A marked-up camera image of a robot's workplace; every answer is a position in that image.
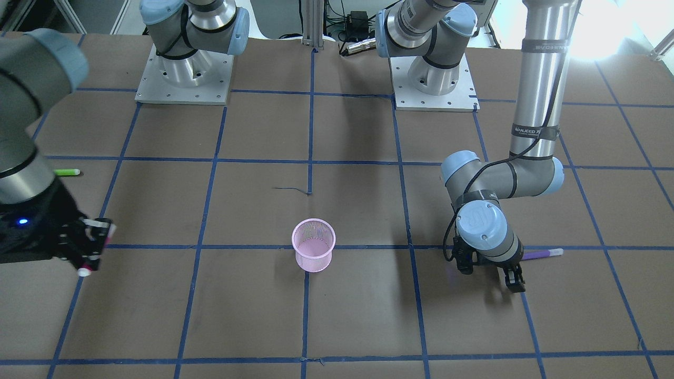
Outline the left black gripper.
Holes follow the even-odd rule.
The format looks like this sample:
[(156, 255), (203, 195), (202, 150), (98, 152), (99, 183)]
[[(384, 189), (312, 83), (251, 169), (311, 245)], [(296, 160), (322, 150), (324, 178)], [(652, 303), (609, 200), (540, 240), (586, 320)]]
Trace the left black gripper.
[(495, 266), (503, 269), (506, 288), (511, 293), (524, 293), (526, 282), (520, 262), (524, 257), (524, 247), (518, 237), (505, 243), (506, 249), (496, 257), (488, 257), (484, 252), (465, 242), (462, 236), (453, 237), (453, 259), (462, 274), (472, 274), (474, 266)]

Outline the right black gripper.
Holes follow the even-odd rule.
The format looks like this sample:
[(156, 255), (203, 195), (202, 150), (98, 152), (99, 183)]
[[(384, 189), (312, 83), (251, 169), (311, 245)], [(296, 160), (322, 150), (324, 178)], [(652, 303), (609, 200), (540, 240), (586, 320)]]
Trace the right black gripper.
[(98, 264), (116, 226), (110, 218), (88, 219), (60, 179), (38, 196), (2, 205), (1, 263), (64, 257), (75, 270)]

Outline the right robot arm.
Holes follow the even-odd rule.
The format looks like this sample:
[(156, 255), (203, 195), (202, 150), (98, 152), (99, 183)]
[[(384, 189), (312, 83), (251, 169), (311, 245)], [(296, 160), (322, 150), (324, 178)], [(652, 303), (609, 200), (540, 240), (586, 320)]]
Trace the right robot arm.
[[(209, 53), (240, 55), (250, 13), (234, 1), (142, 1), (156, 61), (173, 86), (205, 83)], [(87, 78), (81, 49), (55, 29), (2, 39), (2, 263), (68, 261), (78, 276), (100, 266), (115, 231), (109, 218), (82, 213), (26, 128)]]

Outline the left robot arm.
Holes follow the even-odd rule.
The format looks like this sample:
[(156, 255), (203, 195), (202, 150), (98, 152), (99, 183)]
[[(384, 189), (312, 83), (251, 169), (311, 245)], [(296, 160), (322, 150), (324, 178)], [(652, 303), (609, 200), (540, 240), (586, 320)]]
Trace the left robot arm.
[[(472, 151), (458, 151), (441, 163), (453, 209), (442, 242), (452, 239), (452, 251), (443, 250), (445, 260), (454, 261), (462, 274), (472, 274), (476, 265), (498, 267), (513, 293), (525, 291), (524, 247), (499, 202), (553, 193), (563, 183), (554, 147), (581, 5), (524, 2), (527, 19), (509, 156), (484, 162)], [(452, 93), (477, 26), (468, 1), (399, 1), (380, 10), (375, 25), (380, 57), (413, 57), (408, 79), (416, 91), (435, 97)]]

